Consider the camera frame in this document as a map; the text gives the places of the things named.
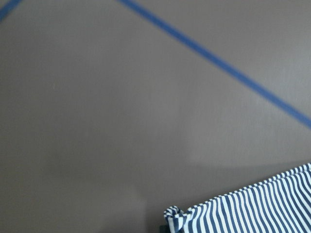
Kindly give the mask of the navy white striped polo shirt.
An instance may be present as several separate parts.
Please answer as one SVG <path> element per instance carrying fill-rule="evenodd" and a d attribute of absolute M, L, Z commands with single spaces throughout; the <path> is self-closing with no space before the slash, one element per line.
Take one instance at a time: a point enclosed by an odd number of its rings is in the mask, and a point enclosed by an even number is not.
<path fill-rule="evenodd" d="M 311 165 L 209 199 L 164 211 L 172 233 L 309 233 Z"/>

